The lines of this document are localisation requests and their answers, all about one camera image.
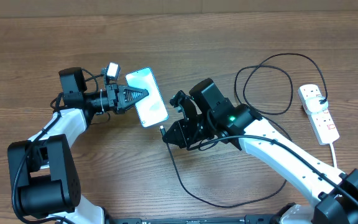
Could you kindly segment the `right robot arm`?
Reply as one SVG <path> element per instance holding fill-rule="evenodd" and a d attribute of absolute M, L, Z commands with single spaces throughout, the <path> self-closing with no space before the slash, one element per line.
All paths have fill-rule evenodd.
<path fill-rule="evenodd" d="M 281 135 L 258 111 L 233 106 L 212 79 L 185 94 L 179 91 L 170 104 L 183 113 L 163 141 L 188 151 L 215 142 L 231 143 L 260 159 L 291 183 L 307 206 L 289 203 L 271 223 L 358 223 L 358 170 L 345 173 L 304 151 Z"/>

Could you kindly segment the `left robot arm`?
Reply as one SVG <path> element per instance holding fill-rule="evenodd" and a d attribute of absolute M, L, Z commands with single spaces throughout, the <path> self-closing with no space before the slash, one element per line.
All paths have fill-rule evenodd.
<path fill-rule="evenodd" d="M 62 92 L 51 101 L 48 124 L 7 149 L 11 202 L 23 223 L 112 223 L 108 212 L 81 194 L 70 148 L 101 114 L 123 114 L 149 95 L 143 88 L 119 85 L 119 68 L 104 68 L 105 88 L 88 92 L 81 67 L 59 72 Z"/>

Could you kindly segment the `blue Samsung Galaxy smartphone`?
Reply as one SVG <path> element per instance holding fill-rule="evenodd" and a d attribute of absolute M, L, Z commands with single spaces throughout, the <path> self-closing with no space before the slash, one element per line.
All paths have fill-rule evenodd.
<path fill-rule="evenodd" d="M 145 89 L 149 93 L 148 96 L 135 104 L 140 123 L 144 128 L 168 119 L 167 109 L 150 67 L 128 73 L 126 82 L 130 87 Z"/>

